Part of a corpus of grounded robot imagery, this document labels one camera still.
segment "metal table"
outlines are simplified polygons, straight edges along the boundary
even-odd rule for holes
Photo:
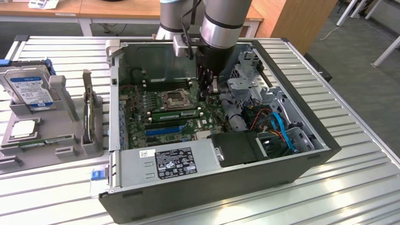
[[[49,57],[57,74],[68,79],[68,91],[73,97],[82,93],[81,70],[92,70],[94,91],[105,98],[104,135],[108,129],[110,75],[105,64],[106,39],[109,37],[30,37],[26,42],[13,43],[8,54],[13,60]],[[274,38],[260,39],[260,42],[342,146],[341,152],[288,185],[130,224],[398,222],[398,158],[293,46]],[[8,103],[9,96],[1,91],[0,133],[9,116]],[[89,196],[89,173],[94,166],[106,162],[108,154],[104,154],[94,159],[1,175],[0,224],[112,224],[98,200]]]

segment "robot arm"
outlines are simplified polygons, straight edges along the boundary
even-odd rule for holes
[[[186,35],[176,35],[184,32],[181,24],[188,24],[188,26],[190,24],[192,16],[181,17],[181,15],[189,11],[189,9],[185,10],[189,8],[189,5],[197,6],[200,4],[197,1],[169,0],[166,3],[166,0],[161,0],[161,28],[173,28],[174,30],[169,29],[169,32],[176,31],[173,49],[177,56],[181,56],[181,50],[185,49],[186,55],[192,58],[192,47],[197,48],[196,76],[200,88],[198,100],[205,100],[209,94],[218,94],[217,80],[220,72],[225,68],[240,36],[250,0],[206,1],[200,40],[192,42],[190,37],[186,37]]]

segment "hard drive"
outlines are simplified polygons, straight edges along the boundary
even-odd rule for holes
[[[0,83],[14,104],[26,104],[32,111],[54,109],[60,97],[49,89],[49,77],[56,75],[50,60],[18,61],[0,67]]]

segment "circuit board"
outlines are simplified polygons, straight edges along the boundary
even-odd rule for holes
[[[126,148],[142,148],[205,138],[230,130],[218,97],[197,100],[197,82],[120,86]]]

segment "slatted metal surface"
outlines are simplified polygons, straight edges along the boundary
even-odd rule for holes
[[[110,75],[104,62],[106,38],[30,37],[16,56],[18,59],[50,57],[57,74],[68,79],[68,91],[73,97],[82,93],[81,70],[92,70],[94,91],[105,98],[104,135],[108,129]],[[398,158],[290,45],[280,39],[260,39],[260,42],[342,150],[324,165],[310,168],[292,184],[132,225],[398,223]],[[265,74],[277,85],[268,71]],[[10,114],[8,103],[9,96],[2,91],[0,134]],[[112,224],[98,200],[89,195],[89,173],[106,161],[104,154],[100,158],[1,175],[0,224]]]

